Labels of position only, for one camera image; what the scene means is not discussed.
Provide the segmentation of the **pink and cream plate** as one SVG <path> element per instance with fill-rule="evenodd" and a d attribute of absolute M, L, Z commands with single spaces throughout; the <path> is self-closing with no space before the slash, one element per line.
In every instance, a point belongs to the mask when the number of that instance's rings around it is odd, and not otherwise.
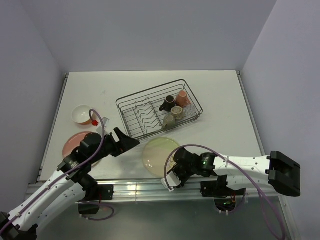
<path fill-rule="evenodd" d="M 63 146 L 62 158 L 64 159 L 70 155 L 72 151 L 80 145 L 81 141 L 84 140 L 85 136 L 90 133 L 92 133 L 92 131 L 82 131 L 71 136 Z"/>

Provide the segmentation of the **orange and white bowl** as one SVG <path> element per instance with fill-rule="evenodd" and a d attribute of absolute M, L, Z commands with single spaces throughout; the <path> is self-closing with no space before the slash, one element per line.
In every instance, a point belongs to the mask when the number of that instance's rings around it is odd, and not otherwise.
<path fill-rule="evenodd" d="M 71 119 L 74 123 L 79 125 L 91 124 L 92 120 L 96 120 L 95 113 L 92 113 L 92 118 L 90 118 L 89 111 L 91 107 L 88 105 L 78 105 L 75 107 L 71 113 Z"/>

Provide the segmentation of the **pink ceramic mug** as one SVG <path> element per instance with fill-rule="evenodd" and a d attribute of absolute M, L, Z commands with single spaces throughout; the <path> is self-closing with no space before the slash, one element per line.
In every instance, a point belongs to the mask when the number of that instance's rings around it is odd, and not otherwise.
<path fill-rule="evenodd" d="M 186 91 L 181 90 L 175 98 L 175 103 L 177 106 L 184 108 L 191 104 L 188 94 Z"/>

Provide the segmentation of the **dark brown mug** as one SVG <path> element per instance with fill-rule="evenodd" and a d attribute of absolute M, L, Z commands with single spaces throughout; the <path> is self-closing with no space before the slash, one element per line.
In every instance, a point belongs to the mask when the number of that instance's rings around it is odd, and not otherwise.
<path fill-rule="evenodd" d="M 159 107 L 159 111 L 170 112 L 173 107 L 176 106 L 175 98 L 172 95 L 168 95 L 163 104 Z"/>

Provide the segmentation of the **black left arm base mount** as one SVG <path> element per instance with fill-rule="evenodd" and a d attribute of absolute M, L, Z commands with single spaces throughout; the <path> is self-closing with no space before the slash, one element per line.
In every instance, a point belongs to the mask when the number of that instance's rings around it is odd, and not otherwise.
<path fill-rule="evenodd" d="M 96 204 L 89 204 L 89 202 L 97 202 L 101 204 L 103 201 L 110 201 L 113 199 L 114 185 L 113 184 L 98 184 L 90 189 L 83 200 L 78 203 L 78 212 L 81 215 L 96 215 L 102 208 Z"/>

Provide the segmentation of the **green and cream plate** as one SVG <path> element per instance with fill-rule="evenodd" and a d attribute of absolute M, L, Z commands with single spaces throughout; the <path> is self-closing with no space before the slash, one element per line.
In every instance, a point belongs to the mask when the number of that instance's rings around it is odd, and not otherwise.
<path fill-rule="evenodd" d="M 142 152 L 144 167 L 153 176 L 162 178 L 168 156 L 179 146 L 175 140 L 167 137 L 157 137 L 150 140 Z"/>

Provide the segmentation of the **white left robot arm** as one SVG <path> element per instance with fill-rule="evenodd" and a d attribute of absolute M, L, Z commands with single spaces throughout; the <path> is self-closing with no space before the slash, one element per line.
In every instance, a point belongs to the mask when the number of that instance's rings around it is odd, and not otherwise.
<path fill-rule="evenodd" d="M 98 183 L 90 176 L 92 164 L 108 156 L 118 157 L 140 144 L 119 128 L 112 134 L 89 133 L 52 176 L 25 202 L 0 214 L 0 236 L 4 240 L 35 240 L 62 212 L 76 202 L 91 200 L 98 193 Z"/>

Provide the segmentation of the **beige small bowl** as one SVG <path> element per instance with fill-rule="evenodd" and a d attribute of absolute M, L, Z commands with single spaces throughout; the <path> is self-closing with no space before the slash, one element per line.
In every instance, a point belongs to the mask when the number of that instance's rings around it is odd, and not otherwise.
<path fill-rule="evenodd" d="M 180 106 L 174 106 L 170 112 L 176 120 L 180 120 L 183 117 L 183 108 Z"/>

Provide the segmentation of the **clear glass cup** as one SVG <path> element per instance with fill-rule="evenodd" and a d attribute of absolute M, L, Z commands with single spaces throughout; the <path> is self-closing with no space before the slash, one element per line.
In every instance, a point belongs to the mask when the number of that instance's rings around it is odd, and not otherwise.
<path fill-rule="evenodd" d="M 197 108 L 193 104 L 189 104 L 182 109 L 184 118 L 192 118 L 197 115 Z"/>

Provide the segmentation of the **grey-green ceramic cup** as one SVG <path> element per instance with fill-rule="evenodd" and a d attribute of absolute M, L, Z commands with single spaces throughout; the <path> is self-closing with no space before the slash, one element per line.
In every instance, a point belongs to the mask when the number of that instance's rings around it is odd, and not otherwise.
<path fill-rule="evenodd" d="M 176 125 L 176 118 L 171 114 L 167 114 L 163 118 L 162 128 L 163 129 L 170 129 Z"/>

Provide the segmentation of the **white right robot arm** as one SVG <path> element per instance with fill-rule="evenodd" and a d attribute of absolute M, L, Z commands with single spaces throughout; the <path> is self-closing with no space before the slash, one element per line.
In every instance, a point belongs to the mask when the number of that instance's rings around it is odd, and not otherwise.
<path fill-rule="evenodd" d="M 205 152 L 200 155 L 180 147 L 174 166 L 161 180 L 169 191 L 182 188 L 192 176 L 216 177 L 203 181 L 203 197 L 243 195 L 247 189 L 265 189 L 288 197 L 301 195 L 301 166 L 280 151 L 259 157 L 238 157 Z"/>

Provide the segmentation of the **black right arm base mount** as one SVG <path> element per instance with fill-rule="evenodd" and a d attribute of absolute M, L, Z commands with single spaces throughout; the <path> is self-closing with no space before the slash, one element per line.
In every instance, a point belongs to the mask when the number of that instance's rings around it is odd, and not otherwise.
<path fill-rule="evenodd" d="M 200 183 L 200 193 L 208 198 L 226 198 L 232 196 L 243 196 L 246 189 L 233 190 L 228 187 L 227 176 L 219 176 L 217 180 L 202 181 Z"/>

